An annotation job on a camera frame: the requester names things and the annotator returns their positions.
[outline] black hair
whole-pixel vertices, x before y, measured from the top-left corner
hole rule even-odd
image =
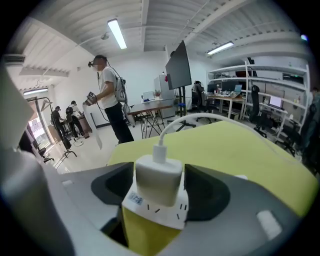
[[[107,57],[101,55],[101,54],[98,54],[97,56],[94,57],[93,59],[93,62],[95,62],[95,60],[98,60],[98,59],[102,59],[105,61],[105,63],[107,63]]]

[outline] white ceiling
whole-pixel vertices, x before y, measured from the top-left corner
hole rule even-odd
[[[125,50],[107,26],[111,19],[118,19]],[[104,33],[106,40],[101,39]],[[78,65],[61,61],[78,44],[89,55],[113,57],[164,51],[165,45],[178,46],[182,40],[200,55],[229,41],[238,50],[270,42],[302,43],[299,30],[271,0],[47,0],[21,25],[7,52],[26,56],[29,78],[34,69],[56,72],[50,76],[56,84],[64,77],[59,72],[68,74]]]

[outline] blue light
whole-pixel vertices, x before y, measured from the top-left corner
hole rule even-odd
[[[305,41],[308,41],[308,37],[307,37],[305,34],[302,34],[302,35],[301,35],[301,39],[302,39],[302,40],[305,40]]]

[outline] black pants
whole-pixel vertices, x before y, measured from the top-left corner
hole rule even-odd
[[[63,137],[66,136],[66,131],[64,126],[59,121],[55,121],[55,126],[57,128],[57,132],[59,134],[60,139],[63,140]]]
[[[121,103],[118,102],[118,104],[108,107],[104,111],[119,143],[133,142],[134,138],[124,120]]]
[[[78,127],[80,134],[83,136],[85,133],[84,133],[84,130],[82,129],[82,126],[78,118],[72,115],[72,122],[70,122],[70,129],[73,137],[78,138],[78,134],[76,132],[75,126]]]

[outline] monitor stand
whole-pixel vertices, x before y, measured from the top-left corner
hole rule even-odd
[[[179,89],[179,107],[180,107],[180,117],[186,116],[187,115],[187,106],[186,106],[186,90],[185,87],[182,87],[182,96],[181,96],[181,87],[178,88]],[[185,126],[189,126],[189,127],[193,127],[195,128],[196,125],[195,124],[191,124],[191,123],[187,123],[186,121],[182,121],[180,122],[182,124],[182,126],[176,130],[177,132],[181,131],[182,128],[184,128]]]

